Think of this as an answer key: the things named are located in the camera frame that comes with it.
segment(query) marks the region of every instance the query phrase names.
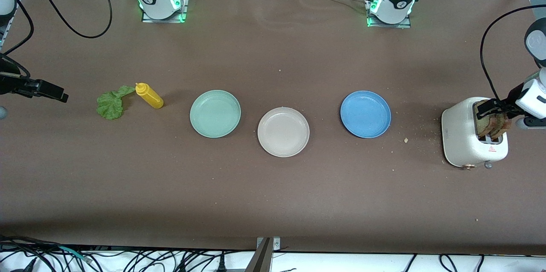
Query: table surface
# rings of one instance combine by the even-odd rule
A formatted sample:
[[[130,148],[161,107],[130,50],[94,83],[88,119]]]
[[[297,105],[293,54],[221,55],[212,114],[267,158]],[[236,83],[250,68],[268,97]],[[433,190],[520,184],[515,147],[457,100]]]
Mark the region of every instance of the table surface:
[[[106,0],[54,0],[93,35]],[[479,64],[484,29],[528,0],[420,0],[411,29],[366,27],[358,0],[191,0],[184,24],[141,23],[112,0],[101,38],[71,33],[46,0],[23,0],[32,39],[12,53],[66,89],[66,104],[4,95],[0,231],[60,243],[251,249],[280,236],[307,251],[544,253],[544,131],[509,131],[508,157],[462,171],[442,153],[440,121],[467,97],[491,97]],[[502,95],[536,67],[523,37],[530,10],[491,31],[485,60]],[[28,32],[18,12],[5,47]],[[96,98],[147,82],[108,121]],[[234,132],[208,139],[189,109],[200,94],[240,101]],[[345,130],[344,97],[380,94],[392,124],[376,139]],[[256,128],[275,107],[308,119],[311,138],[281,159]]]

